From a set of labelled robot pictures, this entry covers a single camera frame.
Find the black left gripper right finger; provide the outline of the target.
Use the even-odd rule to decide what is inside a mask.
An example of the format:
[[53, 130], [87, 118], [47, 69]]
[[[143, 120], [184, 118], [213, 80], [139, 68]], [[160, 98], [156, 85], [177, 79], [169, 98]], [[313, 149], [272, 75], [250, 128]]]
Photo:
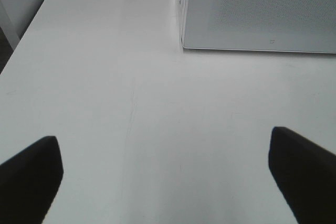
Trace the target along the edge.
[[298, 223], [335, 223], [335, 155], [286, 127], [271, 132], [269, 170]]

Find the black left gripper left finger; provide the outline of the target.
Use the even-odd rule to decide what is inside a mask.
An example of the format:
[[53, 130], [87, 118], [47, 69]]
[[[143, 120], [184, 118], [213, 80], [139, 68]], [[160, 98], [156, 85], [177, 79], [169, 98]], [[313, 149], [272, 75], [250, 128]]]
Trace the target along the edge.
[[64, 175], [57, 138], [45, 136], [1, 164], [1, 223], [42, 223]]

